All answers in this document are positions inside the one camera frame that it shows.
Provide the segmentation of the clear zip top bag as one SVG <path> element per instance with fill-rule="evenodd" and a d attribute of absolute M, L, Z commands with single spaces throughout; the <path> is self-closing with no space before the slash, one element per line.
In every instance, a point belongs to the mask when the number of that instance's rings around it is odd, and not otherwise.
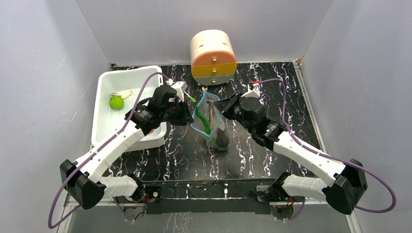
<path fill-rule="evenodd" d="M 206 146 L 211 149 L 227 151 L 229 136 L 221 112 L 214 105 L 220 97 L 202 88 L 202 95 L 194 107 L 191 127 L 203 138 Z"/>

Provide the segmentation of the green toy chili pepper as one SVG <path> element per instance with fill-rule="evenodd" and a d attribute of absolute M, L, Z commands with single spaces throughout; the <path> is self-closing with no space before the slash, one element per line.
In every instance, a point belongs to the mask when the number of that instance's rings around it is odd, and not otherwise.
<path fill-rule="evenodd" d="M 210 125 L 209 125 L 208 120 L 199 112 L 198 107 L 195 108 L 194 113 L 200 119 L 200 121 L 202 122 L 202 124 L 205 128 L 205 133 L 209 135 L 211 133 L 211 129 L 210 129 Z"/>

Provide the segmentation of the grey toy fish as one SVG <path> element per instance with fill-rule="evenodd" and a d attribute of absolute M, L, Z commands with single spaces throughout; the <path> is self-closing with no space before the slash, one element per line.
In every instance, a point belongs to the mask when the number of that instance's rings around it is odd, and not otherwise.
<path fill-rule="evenodd" d="M 217 118 L 215 116 L 215 106 L 213 104 L 213 101 L 211 100 L 208 100 L 207 104 L 208 104 L 208 122 L 209 122 L 211 131 L 213 131 L 214 128 L 218 124 Z"/>

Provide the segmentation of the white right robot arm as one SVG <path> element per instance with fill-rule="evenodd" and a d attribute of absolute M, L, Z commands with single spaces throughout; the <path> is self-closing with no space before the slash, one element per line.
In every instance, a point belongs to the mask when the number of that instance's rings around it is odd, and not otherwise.
<path fill-rule="evenodd" d="M 353 165 L 322 157 L 321 150 L 300 139 L 294 140 L 282 124 L 266 116 L 265 107 L 257 98 L 231 97 L 214 102 L 223 117 L 238 122 L 260 146 L 282 154 L 316 175 L 315 178 L 282 173 L 271 187 L 262 192 L 265 198 L 286 201 L 301 196 L 327 202 L 336 211 L 349 215 L 367 189 L 362 164 Z"/>

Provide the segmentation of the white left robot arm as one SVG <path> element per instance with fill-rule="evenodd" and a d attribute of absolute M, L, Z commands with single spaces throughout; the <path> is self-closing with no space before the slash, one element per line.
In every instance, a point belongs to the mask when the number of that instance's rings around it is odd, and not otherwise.
<path fill-rule="evenodd" d="M 184 81 L 157 87 L 150 98 L 140 101 L 126 115 L 126 126 L 110 137 L 107 143 L 96 146 L 89 154 L 65 160 L 60 165 L 65 190 L 87 210 L 102 199 L 128 197 L 141 202 L 146 195 L 146 185 L 135 175 L 105 177 L 103 174 L 128 148 L 143 139 L 163 122 L 175 126 L 193 123 L 188 105 L 184 100 L 187 89 Z"/>

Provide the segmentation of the green toy apple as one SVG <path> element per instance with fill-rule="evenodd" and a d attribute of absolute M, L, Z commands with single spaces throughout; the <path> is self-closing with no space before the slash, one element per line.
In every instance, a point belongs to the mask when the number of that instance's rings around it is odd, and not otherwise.
<path fill-rule="evenodd" d="M 119 110 L 124 107 L 124 100 L 121 96 L 113 96 L 109 100 L 109 106 L 114 110 Z"/>

